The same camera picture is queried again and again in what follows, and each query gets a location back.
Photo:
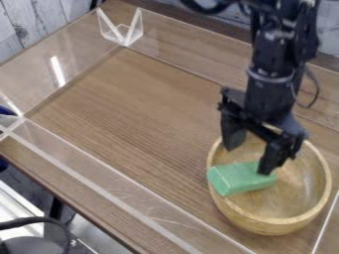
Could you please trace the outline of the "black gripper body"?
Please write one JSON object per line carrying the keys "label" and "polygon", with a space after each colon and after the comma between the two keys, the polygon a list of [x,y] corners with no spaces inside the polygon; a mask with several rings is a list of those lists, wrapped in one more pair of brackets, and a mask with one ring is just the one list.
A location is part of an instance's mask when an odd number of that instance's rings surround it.
{"label": "black gripper body", "polygon": [[288,158],[293,159],[306,137],[292,115],[304,68],[286,73],[260,73],[249,67],[246,75],[245,91],[221,88],[220,113],[228,111],[241,119],[246,133],[254,134],[264,142],[280,135],[290,136],[293,144]]}

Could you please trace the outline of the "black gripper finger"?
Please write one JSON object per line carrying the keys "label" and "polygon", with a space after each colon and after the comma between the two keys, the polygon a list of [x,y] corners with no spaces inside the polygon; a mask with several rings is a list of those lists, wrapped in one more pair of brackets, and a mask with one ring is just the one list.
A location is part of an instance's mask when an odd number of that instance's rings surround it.
{"label": "black gripper finger", "polygon": [[260,175],[268,176],[284,164],[290,154],[292,144],[293,138],[288,135],[280,135],[265,142],[256,169]]}
{"label": "black gripper finger", "polygon": [[222,144],[228,151],[234,150],[245,141],[246,129],[242,120],[228,111],[221,112]]}

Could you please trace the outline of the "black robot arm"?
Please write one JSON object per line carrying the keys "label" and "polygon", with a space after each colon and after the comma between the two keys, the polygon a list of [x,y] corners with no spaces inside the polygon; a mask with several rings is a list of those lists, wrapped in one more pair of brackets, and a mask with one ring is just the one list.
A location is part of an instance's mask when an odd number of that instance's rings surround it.
{"label": "black robot arm", "polygon": [[296,157],[306,139],[292,108],[298,104],[302,78],[310,75],[306,63],[318,47],[318,0],[214,0],[209,7],[197,0],[180,2],[204,15],[216,15],[237,5],[250,17],[253,55],[246,89],[221,89],[221,135],[229,151],[244,143],[248,133],[265,141],[256,172],[268,175]]}

